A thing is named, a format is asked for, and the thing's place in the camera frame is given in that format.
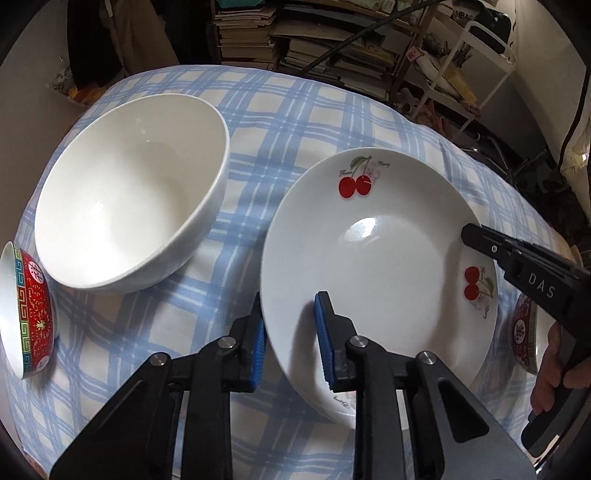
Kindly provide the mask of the person's right hand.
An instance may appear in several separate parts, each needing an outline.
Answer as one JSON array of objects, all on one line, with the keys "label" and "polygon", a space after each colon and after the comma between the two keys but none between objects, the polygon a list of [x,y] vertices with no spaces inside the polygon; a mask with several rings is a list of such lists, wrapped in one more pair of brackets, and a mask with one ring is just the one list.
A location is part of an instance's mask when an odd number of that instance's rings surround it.
[{"label": "person's right hand", "polygon": [[548,346],[544,352],[541,367],[532,390],[530,403],[535,415],[548,412],[554,405],[555,390],[563,384],[567,389],[586,389],[591,383],[590,360],[587,359],[573,369],[563,372],[559,358],[561,329],[554,323],[548,332]]}]

